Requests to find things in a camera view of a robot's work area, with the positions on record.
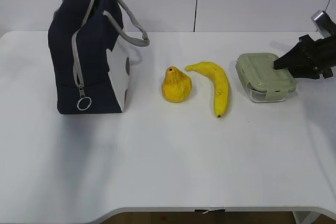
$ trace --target gray handle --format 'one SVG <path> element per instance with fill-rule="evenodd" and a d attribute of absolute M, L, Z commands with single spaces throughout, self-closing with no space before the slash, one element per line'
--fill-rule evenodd
<path fill-rule="evenodd" d="M 147 32 L 143 29 L 140 23 L 137 21 L 131 10 L 127 7 L 123 0 L 117 0 L 121 7 L 126 11 L 127 15 L 130 17 L 133 26 L 135 26 L 142 33 L 142 39 L 133 38 L 124 33 L 117 21 L 112 17 L 112 15 L 107 11 L 103 11 L 103 15 L 108 18 L 112 26 L 117 30 L 118 34 L 124 38 L 127 42 L 138 47 L 146 47 L 149 45 L 149 38 Z"/>

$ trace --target yellow banana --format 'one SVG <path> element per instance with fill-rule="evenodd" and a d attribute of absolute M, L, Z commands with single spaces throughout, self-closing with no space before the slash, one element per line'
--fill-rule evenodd
<path fill-rule="evenodd" d="M 196 71 L 210 78 L 215 86 L 214 112 L 216 117 L 225 114 L 229 100 L 229 81 L 225 71 L 219 65 L 202 61 L 185 67 L 186 71 Z"/>

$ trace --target navy blue lunch bag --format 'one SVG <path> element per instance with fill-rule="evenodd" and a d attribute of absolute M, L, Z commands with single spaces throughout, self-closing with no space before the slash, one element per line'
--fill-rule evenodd
<path fill-rule="evenodd" d="M 123 31 L 119 5 L 142 39 Z M 127 46 L 149 45 L 146 31 L 122 0 L 64 0 L 48 31 L 61 114 L 124 110 L 130 60 Z"/>

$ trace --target yellow pear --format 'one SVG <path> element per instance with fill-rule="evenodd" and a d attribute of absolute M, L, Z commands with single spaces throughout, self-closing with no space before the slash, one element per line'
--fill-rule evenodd
<path fill-rule="evenodd" d="M 162 83 L 163 96 L 170 102 L 182 102 L 193 88 L 191 79 L 177 67 L 170 67 Z"/>

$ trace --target food container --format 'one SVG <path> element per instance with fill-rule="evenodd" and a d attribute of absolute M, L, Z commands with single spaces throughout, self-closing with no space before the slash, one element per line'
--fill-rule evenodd
<path fill-rule="evenodd" d="M 287 69 L 275 70 L 275 54 L 263 52 L 240 55 L 236 69 L 242 85 L 254 102 L 281 102 L 296 89 L 296 80 Z"/>

